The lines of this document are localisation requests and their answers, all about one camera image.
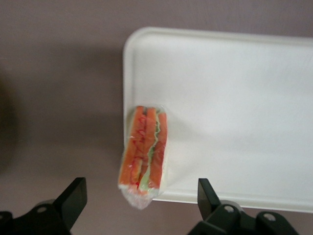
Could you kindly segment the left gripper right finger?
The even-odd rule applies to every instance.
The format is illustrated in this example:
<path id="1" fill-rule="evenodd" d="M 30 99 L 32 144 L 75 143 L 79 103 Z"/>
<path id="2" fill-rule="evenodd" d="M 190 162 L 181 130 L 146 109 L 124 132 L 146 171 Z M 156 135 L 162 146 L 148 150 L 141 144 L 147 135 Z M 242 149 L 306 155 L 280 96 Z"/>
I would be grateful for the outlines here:
<path id="1" fill-rule="evenodd" d="M 251 217 L 239 204 L 220 200 L 206 178 L 198 180 L 198 208 L 202 221 L 190 235 L 293 235 L 295 228 L 278 213 L 261 211 Z"/>

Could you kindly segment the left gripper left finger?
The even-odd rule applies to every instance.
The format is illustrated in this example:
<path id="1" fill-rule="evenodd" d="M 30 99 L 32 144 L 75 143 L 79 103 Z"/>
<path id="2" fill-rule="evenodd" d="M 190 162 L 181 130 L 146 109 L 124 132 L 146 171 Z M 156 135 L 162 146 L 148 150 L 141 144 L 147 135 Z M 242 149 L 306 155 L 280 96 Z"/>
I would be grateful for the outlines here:
<path id="1" fill-rule="evenodd" d="M 69 235 L 87 204 L 87 182 L 78 177 L 55 199 L 42 201 L 26 214 L 0 212 L 2 235 Z"/>

